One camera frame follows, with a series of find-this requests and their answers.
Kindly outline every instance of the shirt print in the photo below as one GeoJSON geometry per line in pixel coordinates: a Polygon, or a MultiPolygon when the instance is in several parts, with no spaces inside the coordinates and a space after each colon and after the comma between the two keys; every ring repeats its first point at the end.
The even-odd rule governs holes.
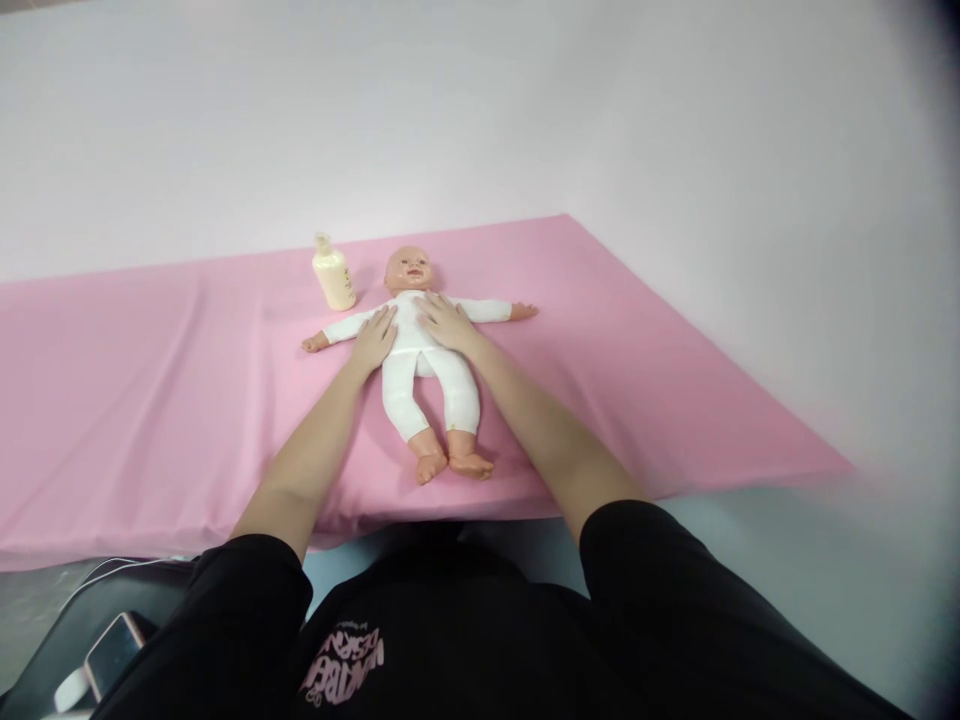
{"type": "Polygon", "coordinates": [[[383,665],[383,639],[380,628],[367,632],[367,623],[337,623],[323,641],[300,691],[304,700],[319,708],[346,702],[360,689],[367,674],[383,665]]]}

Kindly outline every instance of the pink fabric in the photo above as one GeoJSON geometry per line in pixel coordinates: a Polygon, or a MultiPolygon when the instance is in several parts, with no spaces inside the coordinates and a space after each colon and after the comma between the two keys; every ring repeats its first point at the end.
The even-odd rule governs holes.
{"type": "MultiPolygon", "coordinates": [[[[483,332],[632,472],[645,458],[657,497],[849,469],[570,217],[343,245],[355,310],[388,299],[383,264],[411,243],[451,294],[539,305],[483,332]]],[[[300,350],[339,316],[310,259],[302,249],[0,286],[0,570],[189,555],[227,537],[350,353],[300,350]]],[[[439,426],[436,380],[418,383],[439,426]]],[[[317,546],[398,520],[555,515],[486,390],[481,402],[493,479],[447,471],[421,488],[375,376],[317,546]]]]}

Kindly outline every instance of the person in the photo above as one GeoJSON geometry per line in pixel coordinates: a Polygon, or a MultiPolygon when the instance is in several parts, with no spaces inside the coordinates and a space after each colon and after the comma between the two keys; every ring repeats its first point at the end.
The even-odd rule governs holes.
{"type": "Polygon", "coordinates": [[[906,717],[652,504],[643,478],[462,310],[432,293],[419,306],[424,328],[473,363],[553,494],[590,598],[435,538],[337,586],[303,626],[317,511],[396,335],[384,308],[97,720],[906,717]]]}

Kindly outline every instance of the cable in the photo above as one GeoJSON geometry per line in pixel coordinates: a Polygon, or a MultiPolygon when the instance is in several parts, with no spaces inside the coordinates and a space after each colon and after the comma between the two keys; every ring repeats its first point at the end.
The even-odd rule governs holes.
{"type": "Polygon", "coordinates": [[[66,600],[66,602],[64,602],[63,605],[60,606],[60,612],[63,612],[63,609],[70,603],[71,600],[73,600],[74,596],[75,596],[78,592],[80,592],[80,591],[83,590],[84,588],[90,587],[90,586],[93,585],[95,582],[99,582],[100,580],[103,580],[105,577],[108,577],[108,576],[110,576],[110,575],[113,575],[115,572],[120,572],[121,570],[127,570],[127,569],[129,569],[129,568],[143,567],[144,565],[155,565],[155,564],[158,563],[158,562],[183,562],[182,560],[175,560],[175,559],[173,559],[173,558],[157,558],[156,560],[146,560],[146,561],[142,561],[142,562],[137,562],[136,560],[130,560],[129,558],[110,558],[109,560],[104,560],[102,563],[100,563],[99,565],[97,565],[97,567],[95,567],[95,568],[87,575],[87,577],[90,577],[90,575],[92,575],[92,574],[95,573],[97,570],[99,570],[100,568],[102,568],[102,567],[103,567],[104,565],[106,565],[108,562],[113,562],[114,560],[124,561],[124,562],[126,562],[127,564],[126,564],[126,565],[121,565],[121,566],[118,567],[118,568],[114,568],[114,569],[111,570],[110,572],[105,572],[103,575],[98,575],[97,577],[93,578],[92,580],[87,580],[87,581],[85,581],[84,583],[82,583],[82,584],[80,585],[80,587],[78,587],[76,590],[74,590],[72,593],[70,593],[70,597],[68,597],[67,600],[66,600]]]}

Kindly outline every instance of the black shirt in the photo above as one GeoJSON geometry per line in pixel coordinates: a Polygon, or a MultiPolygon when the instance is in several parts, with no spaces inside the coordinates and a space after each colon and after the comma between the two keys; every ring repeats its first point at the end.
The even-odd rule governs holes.
{"type": "Polygon", "coordinates": [[[182,607],[104,698],[116,718],[900,718],[668,513],[583,528],[591,599],[458,542],[334,588],[265,535],[204,553],[182,607]]]}

